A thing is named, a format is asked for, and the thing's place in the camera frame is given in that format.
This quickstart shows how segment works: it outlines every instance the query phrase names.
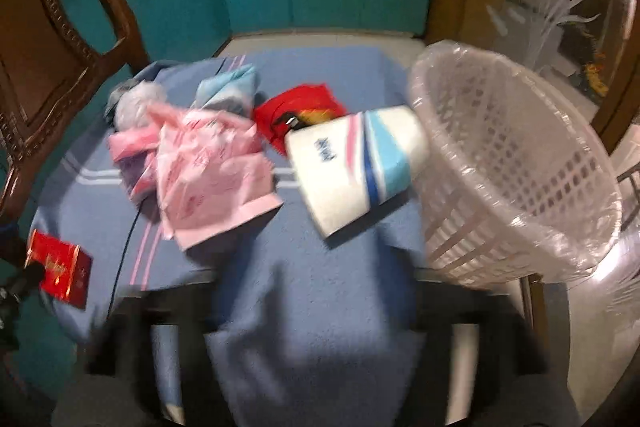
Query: wooden chair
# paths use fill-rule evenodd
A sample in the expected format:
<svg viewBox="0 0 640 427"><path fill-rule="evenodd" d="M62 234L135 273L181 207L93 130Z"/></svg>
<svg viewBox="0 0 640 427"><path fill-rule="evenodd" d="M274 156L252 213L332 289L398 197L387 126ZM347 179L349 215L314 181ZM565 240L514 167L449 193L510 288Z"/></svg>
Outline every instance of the wooden chair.
<svg viewBox="0 0 640 427"><path fill-rule="evenodd" d="M24 262L24 245L8 225L22 213L34 179L73 117L100 85L128 64L149 63L126 0L100 0L116 35L105 54L69 22L60 0L0 0L0 142L8 172L0 196L0 257Z"/></svg>

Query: white plastic basket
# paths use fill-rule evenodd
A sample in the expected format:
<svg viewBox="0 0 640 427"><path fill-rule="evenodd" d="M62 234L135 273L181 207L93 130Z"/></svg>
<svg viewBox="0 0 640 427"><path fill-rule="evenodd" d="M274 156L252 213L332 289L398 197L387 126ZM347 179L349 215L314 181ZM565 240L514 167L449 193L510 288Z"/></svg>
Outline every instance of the white plastic basket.
<svg viewBox="0 0 640 427"><path fill-rule="evenodd" d="M470 286L588 275L618 240L620 192L589 123L501 55L438 42L410 75L430 139L415 182L430 267Z"/></svg>

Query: basket rim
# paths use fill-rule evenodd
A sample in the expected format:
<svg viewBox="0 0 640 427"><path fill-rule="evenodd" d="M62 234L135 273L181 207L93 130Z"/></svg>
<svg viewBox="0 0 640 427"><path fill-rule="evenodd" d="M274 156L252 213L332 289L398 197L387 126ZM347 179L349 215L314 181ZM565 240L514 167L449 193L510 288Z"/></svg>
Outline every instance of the basket rim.
<svg viewBox="0 0 640 427"><path fill-rule="evenodd" d="M600 245L596 250L590 252L590 257L596 260L593 266L578 267L575 263L572 263L572 260L574 260L577 255L584 254L585 247L583 245L573 238L569 238L562 230L544 225L539 222L537 217L520 211L516 206L498 194L492 183L489 190L487 190L484 178L478 174L466 153L463 152L458 145L446 140L449 134L437 116L433 102L426 96L424 86L420 87L419 84L427 82L424 77L425 65L433 64L439 55L452 52L456 54L471 53L481 57L482 60L501 62L511 70L514 70L514 73L518 73L514 74L518 81L529 87L532 95L542 100L549 110L558 112L569 118L574 128L575 139L584 140L584 144L580 144L581 148L584 148L584 145L586 145L596 157L603 174L609 179L611 193L615 194L614 201L611 204L614 207L612 210L616 214L616 219L612 220L613 224L610 239ZM561 263L562 267L571 267L573 270L580 269L581 272L594 269L599 261L609 253L620 237L622 196L613 165L609 160L609 155L589 122L587 122L586 118L581 115L575 106L547 80L524 66L513 62L504 55L452 41L440 41L427 46L412 67L410 78L411 80L418 80L418 85L412 82L410 94L412 95L412 101L415 101L414 110L420 106L420 109L417 111L418 116L426 118L426 121L423 121L422 124L433 145L430 147L430 154L436 153L441 156L452 170L454 176L468 188L468 192L473 194L474 199L481 203L488 215L494 216L503 226L507 227L512 233L515 233L521 240L526 241L527 244L535 245L537 248L545 250L549 258ZM570 241L568 244L570 249L568 251L564 249L564 255L562 255L562 257L558 257L559 235L564 238L565 245L567 241Z"/></svg>

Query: red box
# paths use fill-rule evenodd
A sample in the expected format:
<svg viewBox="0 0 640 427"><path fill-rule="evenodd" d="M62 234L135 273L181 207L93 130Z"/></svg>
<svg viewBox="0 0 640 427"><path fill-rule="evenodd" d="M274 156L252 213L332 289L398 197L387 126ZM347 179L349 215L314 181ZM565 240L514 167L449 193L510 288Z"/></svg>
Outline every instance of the red box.
<svg viewBox="0 0 640 427"><path fill-rule="evenodd" d="M91 274L91 257L78 245L33 230L29 238L27 262L44 264L46 274L40 288L53 298L84 310Z"/></svg>

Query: red package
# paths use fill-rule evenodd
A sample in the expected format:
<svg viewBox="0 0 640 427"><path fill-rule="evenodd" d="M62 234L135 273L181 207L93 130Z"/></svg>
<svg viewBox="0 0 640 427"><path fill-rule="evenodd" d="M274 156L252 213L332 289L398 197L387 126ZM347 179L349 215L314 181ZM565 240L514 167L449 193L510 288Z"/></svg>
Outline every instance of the red package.
<svg viewBox="0 0 640 427"><path fill-rule="evenodd" d="M38 261L46 274L40 288L53 298L84 310L91 273L91 257L78 245L33 230L29 238L27 262Z"/></svg>
<svg viewBox="0 0 640 427"><path fill-rule="evenodd" d="M284 136L290 130L346 115L347 110L334 99L326 84L302 84L267 100L254 110L258 130L283 156L287 155Z"/></svg>

